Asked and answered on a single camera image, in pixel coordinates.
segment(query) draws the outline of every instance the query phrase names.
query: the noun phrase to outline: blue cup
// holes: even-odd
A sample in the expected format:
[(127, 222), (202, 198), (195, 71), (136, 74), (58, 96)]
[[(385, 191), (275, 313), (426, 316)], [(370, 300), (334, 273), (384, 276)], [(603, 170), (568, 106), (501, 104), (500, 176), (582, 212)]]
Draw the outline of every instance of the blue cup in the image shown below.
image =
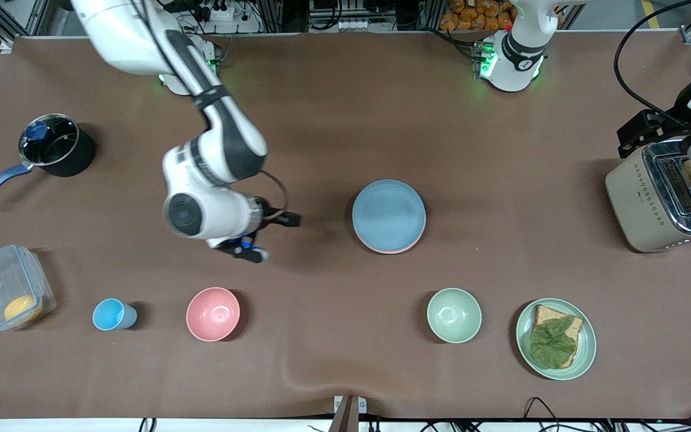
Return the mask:
[(129, 328), (135, 320), (137, 320), (135, 308), (115, 298), (101, 301), (92, 313), (92, 323), (102, 331)]

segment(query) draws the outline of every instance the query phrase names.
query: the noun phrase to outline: wire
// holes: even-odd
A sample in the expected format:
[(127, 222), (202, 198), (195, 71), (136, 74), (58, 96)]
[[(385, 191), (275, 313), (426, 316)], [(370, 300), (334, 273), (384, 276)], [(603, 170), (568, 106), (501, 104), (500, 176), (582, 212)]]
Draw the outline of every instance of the wire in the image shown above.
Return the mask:
[(565, 427), (565, 428), (570, 429), (570, 430), (578, 430), (578, 432), (595, 432), (593, 430), (587, 430), (587, 429), (583, 429), (581, 427), (574, 427), (574, 426), (569, 426), (567, 424), (561, 424), (561, 423), (549, 424), (548, 426), (544, 427), (543, 429), (538, 430), (538, 432), (545, 432), (546, 430), (552, 429), (554, 427), (556, 427), (556, 428)]
[(223, 63), (223, 61), (226, 60), (226, 57), (228, 57), (228, 51), (230, 51), (231, 46), (233, 44), (233, 36), (236, 35), (236, 33), (231, 33), (231, 37), (228, 39), (228, 46), (226, 46), (226, 52), (225, 54), (220, 56), (220, 62)]
[[(380, 14), (383, 16), (383, 19), (386, 19), (386, 16), (382, 12), (380, 12)], [(391, 26), (391, 31), (393, 32), (393, 29), (396, 28), (398, 25), (413, 25), (413, 24), (417, 25), (417, 21), (419, 21), (419, 19), (420, 19), (420, 16), (418, 16), (416, 19), (414, 19), (411, 22), (402, 22), (401, 24), (399, 24), (398, 17), (394, 17), (394, 23), (393, 23), (394, 25)]]
[(191, 14), (191, 16), (194, 18), (194, 21), (197, 22), (197, 25), (202, 31), (202, 35), (206, 35), (206, 32), (204, 32), (204, 27), (202, 27), (201, 22), (197, 19), (197, 16), (194, 14), (194, 11), (188, 9), (188, 12)]
[[(338, 12), (338, 17), (335, 18), (335, 11), (340, 9), (340, 12)], [(335, 25), (340, 21), (340, 17), (343, 16), (343, 0), (338, 0), (337, 3), (335, 3), (334, 6), (332, 6), (332, 17), (329, 19), (329, 23), (325, 25), (324, 27), (316, 27), (315, 25), (311, 25), (311, 28), (314, 30), (329, 30), (332, 27), (335, 27)]]
[(426, 425), (423, 427), (423, 429), (420, 429), (420, 432), (425, 432), (425, 430), (428, 429), (428, 427), (430, 427), (431, 429), (433, 429), (434, 432), (439, 432), (439, 429), (436, 429), (436, 426), (434, 426), (434, 424), (436, 424), (436, 423), (439, 423), (439, 422), (438, 422), (438, 421), (434, 421), (433, 423), (428, 422), (428, 424), (426, 424)]
[(481, 432), (479, 426), (482, 426), (482, 422), (474, 424), (472, 421), (468, 420), (453, 420), (449, 422), (452, 425), (452, 429), (460, 429), (462, 432)]
[(276, 176), (267, 172), (267, 170), (260, 170), (260, 172), (263, 173), (264, 175), (266, 175), (266, 177), (273, 180), (274, 183), (276, 183), (277, 186), (279, 186), (279, 189), (282, 190), (282, 194), (284, 194), (284, 205), (283, 205), (283, 207), (279, 211), (277, 211), (276, 213), (271, 214), (271, 216), (265, 216), (265, 218), (263, 218), (264, 221), (270, 221), (271, 219), (276, 219), (279, 216), (281, 216), (282, 214), (284, 214), (285, 211), (287, 211), (287, 208), (290, 207), (290, 192), (287, 191), (287, 188), (284, 186), (282, 181), (279, 180), (278, 178), (276, 178)]
[[(644, 427), (646, 427), (647, 429), (649, 429), (651, 432), (662, 432), (661, 430), (658, 430), (658, 429), (655, 429), (654, 427), (651, 427), (651, 426), (650, 426), (647, 422), (645, 422), (644, 420), (639, 420), (639, 423), (640, 423), (642, 426), (644, 426)], [(686, 427), (685, 429), (680, 429), (680, 430), (674, 430), (674, 432), (691, 432), (691, 427)]]
[[(244, 0), (244, 6), (247, 7), (247, 0)], [(252, 9), (255, 16), (257, 16), (258, 19), (262, 20), (266, 24), (266, 32), (265, 33), (270, 33), (268, 31), (269, 29), (272, 30), (271, 33), (276, 32), (276, 28), (274, 28), (273, 26), (276, 26), (276, 27), (282, 26), (281, 23), (279, 23), (279, 22), (273, 22), (273, 21), (269, 22), (268, 20), (266, 20), (265, 17), (263, 17), (263, 14), (260, 13), (260, 9), (257, 7), (257, 5), (255, 3), (250, 2), (250, 8)]]
[(433, 34), (436, 35), (436, 36), (439, 36), (439, 38), (442, 38), (442, 39), (444, 39), (445, 41), (447, 41), (447, 42), (449, 42), (450, 44), (452, 44), (452, 46), (455, 47), (455, 49), (458, 50), (458, 52), (459, 52), (460, 54), (463, 55), (463, 57), (466, 57), (466, 58), (468, 58), (469, 60), (478, 60), (478, 59), (480, 58), (480, 57), (477, 57), (477, 56), (475, 56), (475, 55), (472, 55), (472, 54), (466, 52), (466, 51), (463, 49), (463, 47), (473, 47), (475, 41), (470, 41), (470, 42), (468, 42), (468, 41), (461, 41), (461, 40), (459, 40), (459, 39), (453, 38), (453, 36), (452, 36), (452, 35), (449, 35), (449, 33), (447, 33), (447, 35), (445, 35), (444, 33), (439, 32), (439, 30), (436, 30), (435, 28), (430, 28), (430, 27), (420, 27), (420, 28), (418, 28), (417, 30), (419, 30), (420, 32), (430, 32), (430, 33), (433, 33)]
[[(137, 432), (143, 432), (143, 426), (145, 426), (146, 420), (148, 420), (148, 418), (143, 418), (143, 420), (140, 421), (140, 427), (138, 427)], [(156, 418), (151, 418), (151, 427), (148, 428), (148, 432), (154, 432), (154, 429), (156, 429)]]
[(643, 17), (641, 19), (641, 21), (637, 22), (633, 27), (631, 27), (631, 30), (628, 30), (628, 33), (626, 33), (626, 35), (623, 36), (623, 40), (621, 40), (619, 46), (617, 46), (617, 52), (615, 52), (615, 60), (614, 60), (614, 63), (612, 63), (612, 64), (614, 65), (615, 77), (617, 78), (617, 82), (620, 83), (620, 86), (623, 87), (623, 90), (625, 90), (626, 93), (631, 95), (631, 97), (636, 99), (636, 101), (639, 101), (642, 104), (644, 104), (645, 107), (649, 107), (649, 109), (651, 109), (654, 112), (656, 112), (657, 114), (663, 116), (667, 120), (670, 120), (670, 121), (676, 123), (677, 125), (681, 126), (682, 128), (685, 128), (686, 130), (691, 130), (690, 126), (682, 123), (679, 120), (676, 120), (674, 117), (672, 117), (672, 115), (668, 114), (667, 112), (660, 109), (659, 107), (656, 107), (655, 104), (653, 104), (650, 101), (647, 101), (647, 99), (642, 98), (635, 91), (631, 90), (631, 88), (628, 87), (628, 84), (626, 84), (626, 82), (623, 80), (623, 76), (620, 74), (620, 66), (618, 65), (618, 62), (620, 60), (620, 52), (623, 51), (623, 46), (625, 46), (626, 42), (628, 42), (628, 39), (631, 37), (631, 35), (633, 35), (633, 33), (636, 32), (637, 28), (644, 25), (644, 23), (649, 21), (649, 19), (651, 17), (656, 17), (659, 14), (662, 14), (664, 12), (670, 11), (670, 10), (675, 9), (675, 8), (680, 8), (680, 7), (686, 6), (686, 5), (691, 5), (691, 0), (684, 0), (683, 2), (674, 3), (670, 6), (666, 6), (665, 8), (658, 9), (658, 10), (652, 12), (651, 14), (648, 14), (647, 16)]
[(551, 415), (551, 418), (553, 418), (554, 421), (559, 423), (559, 419), (556, 418), (554, 411), (552, 411), (551, 408), (549, 408), (548, 405), (542, 399), (540, 399), (540, 397), (537, 397), (537, 396), (532, 396), (529, 399), (527, 399), (527, 405), (524, 408), (524, 416), (522, 416), (521, 420), (527, 419), (527, 415), (529, 415), (530, 410), (532, 409), (532, 404), (535, 403), (535, 400), (540, 402), (540, 404), (543, 405), (545, 407), (545, 409), (548, 411), (549, 415)]

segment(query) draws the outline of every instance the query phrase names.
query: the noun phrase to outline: plastic food container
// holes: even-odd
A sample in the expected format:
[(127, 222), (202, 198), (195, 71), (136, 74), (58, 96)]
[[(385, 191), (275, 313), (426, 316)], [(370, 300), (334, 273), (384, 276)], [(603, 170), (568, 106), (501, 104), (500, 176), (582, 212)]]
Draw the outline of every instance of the plastic food container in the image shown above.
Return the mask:
[(55, 309), (55, 297), (39, 260), (28, 249), (0, 249), (0, 331), (18, 328)]

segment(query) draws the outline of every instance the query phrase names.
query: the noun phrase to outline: yellow food item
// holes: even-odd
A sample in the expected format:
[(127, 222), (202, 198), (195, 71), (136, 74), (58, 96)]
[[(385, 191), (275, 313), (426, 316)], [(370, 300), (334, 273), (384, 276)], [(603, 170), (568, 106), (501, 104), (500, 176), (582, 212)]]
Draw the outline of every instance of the yellow food item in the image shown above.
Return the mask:
[(439, 24), (439, 30), (445, 32), (452, 32), (455, 27), (458, 26), (458, 16), (456, 14), (444, 14), (441, 16), (441, 23)]
[(509, 25), (513, 25), (513, 21), (510, 21), (510, 14), (508, 14), (508, 12), (501, 12), (497, 16), (497, 26), (504, 29)]
[(462, 12), (460, 12), (460, 19), (463, 21), (474, 21), (477, 15), (478, 14), (476, 13), (476, 9), (465, 8)]
[(497, 30), (497, 19), (496, 19), (496, 17), (486, 17), (485, 18), (485, 30)]
[(459, 14), (465, 8), (465, 2), (463, 0), (449, 0), (449, 8)]
[(485, 11), (492, 7), (493, 0), (477, 0), (476, 1), (476, 13), (483, 14)]
[(477, 16), (473, 22), (471, 22), (471, 30), (483, 30), (485, 28), (485, 16)]
[(485, 9), (485, 16), (496, 17), (497, 12), (500, 11), (500, 3), (496, 2), (495, 0), (493, 0), (490, 3), (490, 7)]
[[(7, 307), (5, 307), (5, 320), (11, 320), (17, 315), (31, 309), (36, 304), (36, 299), (32, 295), (23, 295), (11, 301)], [(41, 313), (41, 304), (36, 308), (34, 312), (34, 317)]]

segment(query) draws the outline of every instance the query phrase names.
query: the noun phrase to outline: green plate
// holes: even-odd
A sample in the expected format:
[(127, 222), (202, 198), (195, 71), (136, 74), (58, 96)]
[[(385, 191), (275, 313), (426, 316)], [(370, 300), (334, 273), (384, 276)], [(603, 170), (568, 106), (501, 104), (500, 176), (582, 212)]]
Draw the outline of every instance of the green plate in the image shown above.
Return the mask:
[[(538, 304), (583, 318), (584, 323), (581, 327), (581, 333), (578, 335), (578, 353), (567, 369), (548, 369), (548, 367), (540, 366), (530, 355), (530, 334), (535, 323), (535, 309), (537, 309)], [(541, 298), (524, 307), (524, 311), (521, 312), (519, 320), (516, 322), (516, 344), (529, 366), (535, 369), (538, 374), (552, 380), (573, 380), (585, 374), (593, 363), (593, 359), (596, 358), (596, 334), (593, 333), (593, 326), (590, 325), (588, 317), (578, 307), (558, 298)]]

